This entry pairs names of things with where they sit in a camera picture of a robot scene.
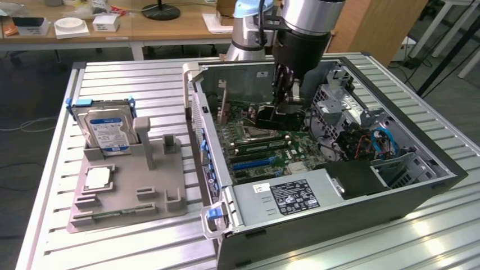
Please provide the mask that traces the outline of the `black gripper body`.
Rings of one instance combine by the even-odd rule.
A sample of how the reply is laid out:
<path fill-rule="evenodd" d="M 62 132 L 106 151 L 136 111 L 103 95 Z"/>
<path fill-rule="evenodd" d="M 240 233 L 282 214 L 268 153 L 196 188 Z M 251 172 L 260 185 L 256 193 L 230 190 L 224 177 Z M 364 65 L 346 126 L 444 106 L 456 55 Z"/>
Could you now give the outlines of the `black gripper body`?
<path fill-rule="evenodd" d="M 331 40 L 331 32 L 307 35 L 296 31 L 278 31 L 272 55 L 295 75 L 304 75 L 316 68 Z"/>

